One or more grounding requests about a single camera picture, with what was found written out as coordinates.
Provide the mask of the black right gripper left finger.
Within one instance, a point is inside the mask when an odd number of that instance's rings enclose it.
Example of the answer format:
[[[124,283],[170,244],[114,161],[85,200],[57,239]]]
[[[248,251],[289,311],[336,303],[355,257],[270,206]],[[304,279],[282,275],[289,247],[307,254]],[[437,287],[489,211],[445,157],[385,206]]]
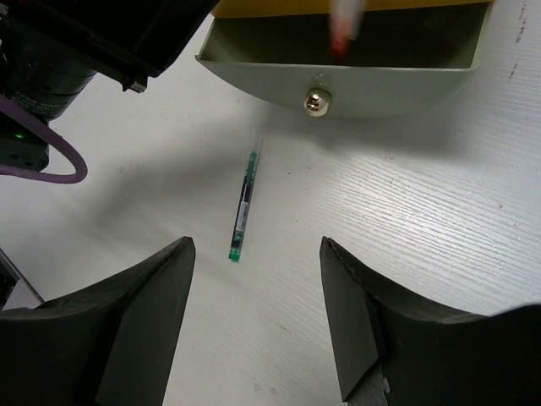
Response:
[[[87,288],[3,311],[2,404],[162,404],[194,263],[183,237]]]

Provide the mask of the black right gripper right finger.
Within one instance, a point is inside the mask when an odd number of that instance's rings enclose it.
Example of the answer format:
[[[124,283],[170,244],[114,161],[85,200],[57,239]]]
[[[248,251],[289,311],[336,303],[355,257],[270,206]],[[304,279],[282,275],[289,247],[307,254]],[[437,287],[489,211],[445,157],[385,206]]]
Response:
[[[349,405],[537,405],[540,307],[478,315],[425,298],[323,238],[320,269]]]

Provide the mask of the green ink pen refill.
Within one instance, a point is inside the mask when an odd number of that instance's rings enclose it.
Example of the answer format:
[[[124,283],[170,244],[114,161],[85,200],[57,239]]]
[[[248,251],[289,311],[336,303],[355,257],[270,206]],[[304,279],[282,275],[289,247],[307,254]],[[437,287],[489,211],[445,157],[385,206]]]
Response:
[[[228,259],[239,262],[246,226],[248,222],[249,208],[252,200],[254,181],[260,160],[260,154],[265,137],[260,135],[251,148],[248,163],[243,176],[235,223],[232,231],[232,239],[229,247]]]

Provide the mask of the cream round drawer cabinet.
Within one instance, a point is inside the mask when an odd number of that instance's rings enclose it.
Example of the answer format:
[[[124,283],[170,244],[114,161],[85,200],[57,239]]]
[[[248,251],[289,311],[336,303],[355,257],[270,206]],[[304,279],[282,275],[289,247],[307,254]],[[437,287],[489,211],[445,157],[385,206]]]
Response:
[[[322,14],[215,19],[198,61],[251,96],[305,111],[309,96],[326,116],[382,118],[414,112],[460,90],[479,66],[492,7],[368,11],[343,61],[329,49]]]

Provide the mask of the red ink pen refill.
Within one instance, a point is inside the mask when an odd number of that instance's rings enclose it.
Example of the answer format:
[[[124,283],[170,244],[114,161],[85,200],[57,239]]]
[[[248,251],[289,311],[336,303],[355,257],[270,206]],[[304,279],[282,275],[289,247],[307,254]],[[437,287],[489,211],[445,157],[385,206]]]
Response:
[[[354,41],[365,9],[365,0],[330,1],[331,58],[342,63],[349,43]]]

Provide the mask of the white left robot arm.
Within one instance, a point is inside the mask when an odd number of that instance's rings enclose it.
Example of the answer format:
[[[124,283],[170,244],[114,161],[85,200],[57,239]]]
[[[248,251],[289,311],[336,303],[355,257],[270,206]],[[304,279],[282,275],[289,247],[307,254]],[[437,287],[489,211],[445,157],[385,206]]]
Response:
[[[142,93],[176,61],[214,1],[1,3],[1,173],[82,181],[84,158],[49,123],[96,74]]]

